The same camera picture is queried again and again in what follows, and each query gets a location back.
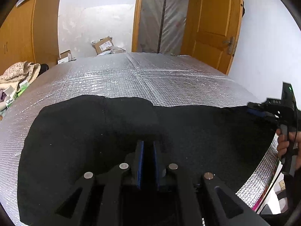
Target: cabinet door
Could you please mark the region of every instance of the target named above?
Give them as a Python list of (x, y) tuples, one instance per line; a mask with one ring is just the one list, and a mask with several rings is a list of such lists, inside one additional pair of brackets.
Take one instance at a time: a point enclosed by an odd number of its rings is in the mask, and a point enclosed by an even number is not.
[(35, 62), (32, 17), (35, 0), (14, 7), (0, 28), (0, 75), (14, 63)]

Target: human hand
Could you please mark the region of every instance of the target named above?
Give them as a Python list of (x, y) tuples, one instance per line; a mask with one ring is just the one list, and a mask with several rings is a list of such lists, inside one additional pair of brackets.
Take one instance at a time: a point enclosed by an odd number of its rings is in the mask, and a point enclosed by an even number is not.
[[(281, 159), (281, 156), (283, 156), (287, 152), (287, 148), (289, 146), (289, 141), (287, 140), (287, 136), (284, 134), (281, 134), (281, 130), (277, 129), (276, 134), (278, 135), (278, 158)], [(289, 133), (288, 137), (289, 140), (294, 141), (295, 139), (295, 132)], [(296, 142), (298, 143), (298, 156), (296, 160), (296, 170), (298, 170), (301, 167), (301, 132), (297, 133)]]

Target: wooden door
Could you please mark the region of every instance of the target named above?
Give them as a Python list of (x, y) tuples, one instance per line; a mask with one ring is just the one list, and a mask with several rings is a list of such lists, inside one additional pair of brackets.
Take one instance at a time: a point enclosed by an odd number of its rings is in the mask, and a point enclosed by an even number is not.
[(242, 11), (243, 0), (189, 0), (181, 54), (228, 74)]

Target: label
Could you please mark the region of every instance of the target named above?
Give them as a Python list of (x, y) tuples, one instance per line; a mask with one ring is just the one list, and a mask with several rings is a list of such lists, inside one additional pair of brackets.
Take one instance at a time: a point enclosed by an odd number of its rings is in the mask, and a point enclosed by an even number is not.
[(110, 40), (108, 40), (104, 44), (100, 45), (99, 47), (100, 47), (101, 51), (105, 51), (106, 49), (108, 49), (111, 46), (113, 46), (113, 44), (111, 43)]
[(58, 64), (66, 63), (66, 62), (68, 62), (68, 61), (69, 61), (69, 59), (68, 59), (68, 56), (67, 56), (67, 57), (65, 57), (65, 58), (63, 58), (63, 59), (58, 60)]
[(17, 98), (17, 93), (14, 92), (13, 96), (5, 102), (5, 105), (9, 107), (13, 103), (13, 101), (15, 101), (16, 98)]

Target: door handle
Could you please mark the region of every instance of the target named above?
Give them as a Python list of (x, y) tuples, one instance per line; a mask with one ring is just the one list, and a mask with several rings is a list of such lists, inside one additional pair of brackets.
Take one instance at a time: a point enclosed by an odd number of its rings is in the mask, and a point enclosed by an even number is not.
[(8, 50), (7, 50), (7, 42), (6, 42), (6, 45), (5, 44), (3, 45), (3, 50), (4, 50), (4, 54), (6, 54), (6, 52), (8, 52)]
[(231, 36), (231, 37), (230, 37), (230, 40), (225, 40), (225, 41), (223, 41), (223, 43), (227, 43), (227, 44), (228, 44), (228, 50), (227, 50), (227, 53), (228, 53), (229, 55), (231, 55), (231, 53), (232, 53), (234, 41), (235, 41), (235, 40), (234, 40), (234, 36)]

